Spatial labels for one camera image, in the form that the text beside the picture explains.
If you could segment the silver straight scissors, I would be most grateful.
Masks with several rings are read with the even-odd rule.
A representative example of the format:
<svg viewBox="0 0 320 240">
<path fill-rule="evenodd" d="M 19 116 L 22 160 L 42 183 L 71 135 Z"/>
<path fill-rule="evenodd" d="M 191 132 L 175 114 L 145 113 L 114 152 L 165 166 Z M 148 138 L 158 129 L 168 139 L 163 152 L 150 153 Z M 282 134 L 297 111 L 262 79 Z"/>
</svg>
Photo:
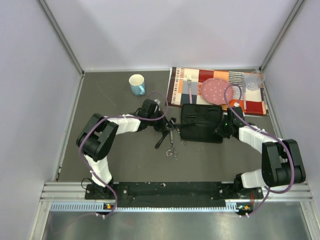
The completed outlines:
<svg viewBox="0 0 320 240">
<path fill-rule="evenodd" d="M 186 141 L 182 138 L 180 128 L 177 127 L 177 128 L 176 128 L 176 131 L 178 132 L 178 135 L 179 135 L 179 138 L 180 138 L 180 143 L 181 143 L 183 146 L 186 146 Z"/>
</svg>

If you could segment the long black barber comb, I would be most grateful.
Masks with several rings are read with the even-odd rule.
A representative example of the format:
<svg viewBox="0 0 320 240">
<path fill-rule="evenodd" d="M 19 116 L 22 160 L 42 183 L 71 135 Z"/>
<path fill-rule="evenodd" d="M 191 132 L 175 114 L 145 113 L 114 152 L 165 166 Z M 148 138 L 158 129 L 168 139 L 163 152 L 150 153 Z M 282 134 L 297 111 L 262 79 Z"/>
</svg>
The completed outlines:
<svg viewBox="0 0 320 240">
<path fill-rule="evenodd" d="M 185 123 L 175 123 L 174 127 L 175 128 L 184 128 L 184 127 L 189 127 L 189 126 L 195 126 L 195 122 L 185 122 Z"/>
</svg>

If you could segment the black zip tool case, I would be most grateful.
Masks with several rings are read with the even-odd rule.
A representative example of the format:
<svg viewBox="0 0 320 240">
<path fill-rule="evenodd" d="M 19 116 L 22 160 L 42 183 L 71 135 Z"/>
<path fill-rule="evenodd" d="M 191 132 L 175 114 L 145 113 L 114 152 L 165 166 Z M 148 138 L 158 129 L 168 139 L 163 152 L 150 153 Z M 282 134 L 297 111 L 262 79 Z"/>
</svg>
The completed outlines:
<svg viewBox="0 0 320 240">
<path fill-rule="evenodd" d="M 223 138 L 215 134 L 215 129 L 223 119 L 223 109 L 219 105 L 184 104 L 181 108 L 180 123 L 196 123 L 181 127 L 182 139 L 191 142 L 221 144 Z"/>
</svg>

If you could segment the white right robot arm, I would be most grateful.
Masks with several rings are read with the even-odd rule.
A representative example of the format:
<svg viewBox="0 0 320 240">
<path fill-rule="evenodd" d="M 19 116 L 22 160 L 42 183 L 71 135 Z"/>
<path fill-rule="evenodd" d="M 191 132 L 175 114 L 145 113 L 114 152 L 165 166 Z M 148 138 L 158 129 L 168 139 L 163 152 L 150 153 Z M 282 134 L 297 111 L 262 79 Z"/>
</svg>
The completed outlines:
<svg viewBox="0 0 320 240">
<path fill-rule="evenodd" d="M 301 152 L 297 141 L 281 139 L 245 121 L 242 108 L 231 107 L 215 130 L 222 138 L 234 137 L 261 154 L 261 168 L 237 174 L 233 192 L 245 198 L 258 187 L 292 187 L 306 180 Z"/>
</svg>

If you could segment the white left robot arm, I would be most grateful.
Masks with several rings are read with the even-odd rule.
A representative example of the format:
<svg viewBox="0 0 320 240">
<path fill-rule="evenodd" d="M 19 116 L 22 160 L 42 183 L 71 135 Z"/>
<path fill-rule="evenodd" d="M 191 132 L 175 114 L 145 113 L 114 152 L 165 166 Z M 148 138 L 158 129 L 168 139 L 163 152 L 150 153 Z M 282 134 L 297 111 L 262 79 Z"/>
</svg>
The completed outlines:
<svg viewBox="0 0 320 240">
<path fill-rule="evenodd" d="M 117 116 L 95 113 L 79 134 L 76 145 L 91 173 L 96 192 L 109 198 L 114 191 L 113 177 L 109 170 L 107 155 L 117 135 L 136 133 L 153 127 L 165 138 L 175 128 L 175 120 L 168 120 L 158 100 L 146 99 L 135 112 Z"/>
</svg>

